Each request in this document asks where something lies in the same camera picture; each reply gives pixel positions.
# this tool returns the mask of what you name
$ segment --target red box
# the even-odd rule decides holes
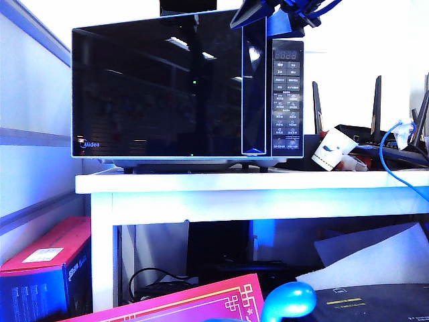
[[[59,321],[92,311],[90,217],[69,217],[0,267],[0,321]]]
[[[202,322],[231,318],[259,322],[262,306],[257,275],[248,274],[66,321]]]

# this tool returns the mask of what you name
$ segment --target box label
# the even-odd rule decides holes
[[[64,248],[40,248],[28,256],[23,263],[49,262],[53,260]]]

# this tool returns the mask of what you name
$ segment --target white table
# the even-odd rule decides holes
[[[429,195],[429,172],[394,172]],[[94,311],[117,306],[119,225],[429,213],[429,202],[386,172],[123,174],[76,177],[91,194]]]

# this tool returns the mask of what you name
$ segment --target pink card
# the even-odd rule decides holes
[[[232,318],[259,322],[262,306],[257,275],[248,274],[65,321],[201,322]]]

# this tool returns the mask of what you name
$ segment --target midea logo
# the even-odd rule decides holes
[[[80,143],[80,147],[82,149],[85,149],[85,148],[94,148],[94,147],[98,148],[99,146],[100,146],[99,142],[88,142],[86,140],[83,140],[83,142]]]

